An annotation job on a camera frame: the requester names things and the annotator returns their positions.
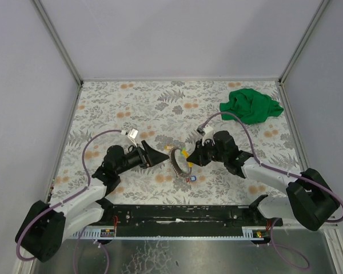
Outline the patterned bracelet keyring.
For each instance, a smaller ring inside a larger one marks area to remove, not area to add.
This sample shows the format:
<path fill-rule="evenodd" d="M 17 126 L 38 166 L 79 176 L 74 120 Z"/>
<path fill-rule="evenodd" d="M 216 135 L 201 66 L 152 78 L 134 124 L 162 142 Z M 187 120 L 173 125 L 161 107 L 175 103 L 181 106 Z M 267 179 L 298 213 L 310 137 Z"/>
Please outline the patterned bracelet keyring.
<path fill-rule="evenodd" d="M 192 174 L 192 168 L 188 167 L 188 170 L 184 171 L 177 163 L 176 152 L 177 151 L 181 152 L 181 150 L 182 150 L 182 148 L 180 148 L 180 147 L 173 147 L 173 149 L 170 150 L 170 152 L 169 152 L 170 162 L 172 164 L 174 172 L 176 173 L 176 175 L 178 177 L 188 178 Z"/>

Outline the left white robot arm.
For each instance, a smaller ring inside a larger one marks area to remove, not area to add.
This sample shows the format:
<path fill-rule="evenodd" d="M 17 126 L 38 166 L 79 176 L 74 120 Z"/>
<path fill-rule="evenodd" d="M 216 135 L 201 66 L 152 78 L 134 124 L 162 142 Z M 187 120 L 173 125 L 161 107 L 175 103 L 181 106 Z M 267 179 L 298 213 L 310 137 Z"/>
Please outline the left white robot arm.
<path fill-rule="evenodd" d="M 146 141 L 130 146 L 128 151 L 119 145 L 107 149 L 101 165 L 88 175 L 86 186 L 51 203 L 39 200 L 29 209 L 16 237 L 17 257 L 29 252 L 32 259 L 48 261 L 59 250 L 64 240 L 81 228 L 103 218 L 110 203 L 106 196 L 120 184 L 120 175 L 136 166 L 154 167 L 169 159 L 167 154 L 151 148 Z"/>

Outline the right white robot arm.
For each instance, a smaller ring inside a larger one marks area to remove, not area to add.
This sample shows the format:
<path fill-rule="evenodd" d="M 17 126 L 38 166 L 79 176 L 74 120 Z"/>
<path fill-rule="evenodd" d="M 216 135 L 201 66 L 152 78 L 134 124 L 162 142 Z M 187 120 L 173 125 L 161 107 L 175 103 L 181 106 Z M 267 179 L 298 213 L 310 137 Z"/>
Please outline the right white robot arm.
<path fill-rule="evenodd" d="M 264 167 L 253 154 L 240 150 L 227 131 L 197 141 L 187 161 L 201 167 L 220 162 L 233 175 L 284 193 L 284 197 L 264 198 L 259 203 L 258 210 L 267 219 L 295 219 L 305 228 L 316 231 L 340 206 L 328 193 L 329 186 L 316 170 L 309 168 L 299 175 L 289 175 L 279 172 L 277 167 Z"/>

